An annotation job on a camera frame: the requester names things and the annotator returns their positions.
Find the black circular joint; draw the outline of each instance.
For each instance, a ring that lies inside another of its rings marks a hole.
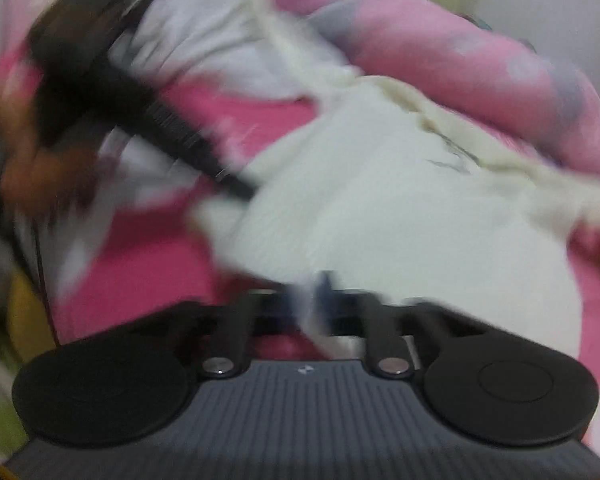
[[[25,366],[13,403],[33,436],[72,447],[131,442],[170,422],[189,393],[185,369],[140,338],[80,342]]]
[[[451,426],[496,446],[580,437],[598,405],[598,386],[579,362],[496,332],[446,345],[425,374],[424,393]]]

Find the thin black wire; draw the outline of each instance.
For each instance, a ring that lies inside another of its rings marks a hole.
[[[51,315],[51,303],[49,302],[49,296],[46,291],[45,268],[42,264],[42,251],[40,250],[40,232],[38,231],[38,226],[35,223],[31,225],[31,236],[33,237],[33,246],[34,250],[36,251],[36,266],[38,268],[38,288],[40,290],[40,297],[42,298],[42,305],[45,308],[46,322],[48,322],[49,328],[51,329],[51,335],[54,339],[54,343],[56,344],[56,346],[60,346],[60,341],[58,340],[58,333],[56,332],[56,327],[54,326],[54,319]]]

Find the person's hand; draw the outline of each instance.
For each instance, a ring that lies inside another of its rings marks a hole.
[[[97,146],[76,144],[60,152],[38,145],[30,102],[0,89],[0,135],[8,158],[0,182],[7,210],[48,218],[93,195]]]

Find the pink and white bedding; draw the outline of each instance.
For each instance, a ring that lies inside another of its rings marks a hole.
[[[530,156],[541,154],[566,168],[600,174],[600,100],[576,69],[556,66],[426,0],[274,2],[280,10],[305,17],[365,72],[414,85]],[[4,58],[0,76],[13,73],[17,65],[16,57]],[[208,126],[220,152],[237,164],[315,117],[309,101],[247,100],[203,84],[178,84],[164,89],[164,95],[185,117]],[[141,156],[126,156],[129,168],[139,171]],[[224,301],[248,286],[248,280],[241,283],[216,269],[205,241],[186,225],[184,213],[191,202],[210,192],[205,184],[194,177],[162,187],[155,182],[149,197],[145,189],[139,198],[134,187],[134,196],[119,201],[95,235],[97,222],[78,222],[74,225],[82,230],[73,233],[56,232],[56,241],[73,236],[65,260],[48,268],[50,274],[61,274],[60,267],[73,262],[71,276],[62,286],[56,283],[60,292],[53,316],[61,341],[185,298]],[[111,197],[105,194],[103,200]],[[584,310],[580,360],[600,384],[599,248],[597,233],[580,230],[573,235],[569,256]],[[300,338],[269,341],[261,350],[270,357],[316,354]],[[600,409],[587,443],[600,453]]]

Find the metal bolt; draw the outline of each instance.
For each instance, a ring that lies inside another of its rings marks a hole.
[[[398,376],[407,373],[409,368],[411,368],[411,365],[405,359],[399,357],[387,357],[378,363],[378,368],[385,374]]]
[[[224,375],[234,369],[234,362],[226,357],[211,357],[202,363],[202,368],[208,374]]]

